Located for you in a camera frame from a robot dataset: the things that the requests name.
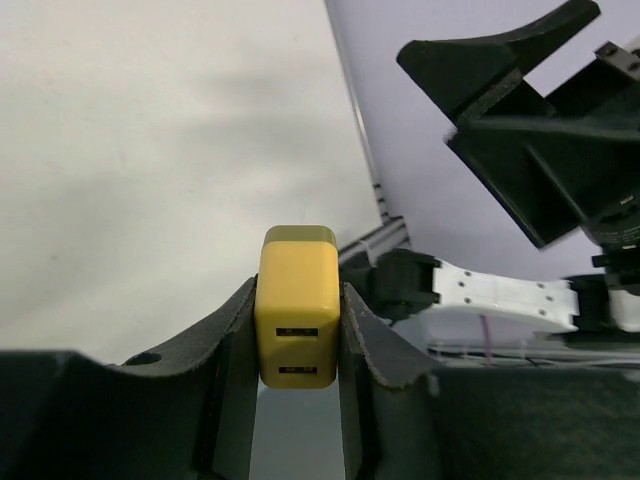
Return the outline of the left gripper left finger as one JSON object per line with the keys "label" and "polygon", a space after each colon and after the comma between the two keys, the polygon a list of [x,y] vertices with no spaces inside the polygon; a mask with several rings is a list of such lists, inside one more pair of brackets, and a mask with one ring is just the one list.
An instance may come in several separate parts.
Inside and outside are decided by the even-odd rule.
{"label": "left gripper left finger", "polygon": [[256,282],[121,365],[1,354],[5,479],[245,479],[258,362]]}

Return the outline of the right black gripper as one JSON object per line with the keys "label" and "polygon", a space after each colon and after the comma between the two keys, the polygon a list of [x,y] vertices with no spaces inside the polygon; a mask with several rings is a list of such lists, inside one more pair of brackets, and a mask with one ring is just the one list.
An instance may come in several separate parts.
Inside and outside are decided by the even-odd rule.
{"label": "right black gripper", "polygon": [[[566,1],[515,30],[412,40],[396,61],[457,124],[502,94],[600,15]],[[607,42],[544,98],[547,118],[488,117],[459,126],[449,148],[537,248],[581,229],[609,250],[639,243],[639,50]]]}

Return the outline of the yellow cube block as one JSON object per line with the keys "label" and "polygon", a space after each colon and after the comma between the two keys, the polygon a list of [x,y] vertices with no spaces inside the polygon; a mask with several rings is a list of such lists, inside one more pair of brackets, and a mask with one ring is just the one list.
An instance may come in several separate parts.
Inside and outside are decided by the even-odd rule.
{"label": "yellow cube block", "polygon": [[260,377],[272,389],[323,389],[337,373],[339,255],[331,229],[278,225],[264,238],[254,322]]}

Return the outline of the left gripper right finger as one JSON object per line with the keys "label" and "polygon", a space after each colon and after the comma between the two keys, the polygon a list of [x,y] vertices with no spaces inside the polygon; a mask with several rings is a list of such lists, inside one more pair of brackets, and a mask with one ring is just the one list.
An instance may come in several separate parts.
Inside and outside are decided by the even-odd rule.
{"label": "left gripper right finger", "polygon": [[639,375],[450,368],[342,294],[339,395],[349,479],[635,479]]}

